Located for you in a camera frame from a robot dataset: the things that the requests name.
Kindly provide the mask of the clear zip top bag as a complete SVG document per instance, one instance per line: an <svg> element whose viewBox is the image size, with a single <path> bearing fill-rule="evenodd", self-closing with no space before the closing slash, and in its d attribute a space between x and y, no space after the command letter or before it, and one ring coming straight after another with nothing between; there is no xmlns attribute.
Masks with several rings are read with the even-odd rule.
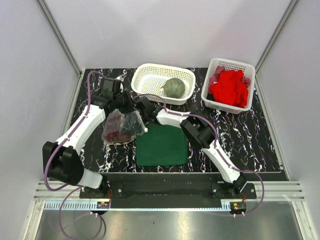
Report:
<svg viewBox="0 0 320 240"><path fill-rule="evenodd" d="M147 132L148 128L137 110L121 113L116 109L106 118L101 138L107 145L124 145Z"/></svg>

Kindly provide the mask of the green fake melon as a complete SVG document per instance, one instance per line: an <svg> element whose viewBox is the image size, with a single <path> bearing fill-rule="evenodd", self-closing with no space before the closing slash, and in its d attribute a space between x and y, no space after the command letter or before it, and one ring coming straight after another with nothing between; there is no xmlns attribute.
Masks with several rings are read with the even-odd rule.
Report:
<svg viewBox="0 0 320 240"><path fill-rule="evenodd" d="M180 99L183 97L186 86L179 78L170 78L162 86L165 95L168 98Z"/></svg>

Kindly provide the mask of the red fake grape bunch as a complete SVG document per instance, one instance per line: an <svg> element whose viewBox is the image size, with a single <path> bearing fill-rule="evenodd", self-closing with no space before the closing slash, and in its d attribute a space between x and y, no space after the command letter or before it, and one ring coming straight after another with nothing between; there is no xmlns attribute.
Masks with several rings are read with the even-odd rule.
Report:
<svg viewBox="0 0 320 240"><path fill-rule="evenodd" d="M125 129L125 115L118 109L114 110L106 118L102 139L109 145L122 145L132 140L132 136Z"/></svg>

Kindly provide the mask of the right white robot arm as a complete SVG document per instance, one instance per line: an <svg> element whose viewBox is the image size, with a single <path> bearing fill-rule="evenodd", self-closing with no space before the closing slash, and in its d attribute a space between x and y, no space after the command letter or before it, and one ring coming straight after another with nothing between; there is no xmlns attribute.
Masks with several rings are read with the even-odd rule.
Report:
<svg viewBox="0 0 320 240"><path fill-rule="evenodd" d="M213 124L207 118L192 112L172 111L166 105L156 108L148 99L149 96L152 94L133 97L145 120L154 120L160 125L180 128L189 143L201 150L217 167L226 184L228 195L235 199L243 195L248 180L244 172L238 169L223 151Z"/></svg>

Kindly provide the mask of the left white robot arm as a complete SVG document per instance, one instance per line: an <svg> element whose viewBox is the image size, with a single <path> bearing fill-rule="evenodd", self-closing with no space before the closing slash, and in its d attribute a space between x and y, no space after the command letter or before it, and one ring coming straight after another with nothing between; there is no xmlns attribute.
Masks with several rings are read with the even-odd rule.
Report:
<svg viewBox="0 0 320 240"><path fill-rule="evenodd" d="M49 185L49 179L60 181L63 186L88 187L97 198L108 193L103 176L86 169L80 152L94 130L115 110L130 111L133 101L124 87L123 78L103 77L100 88L91 91L87 84L88 102L73 125L56 141L47 141L42 147L44 183L49 191L59 191Z"/></svg>

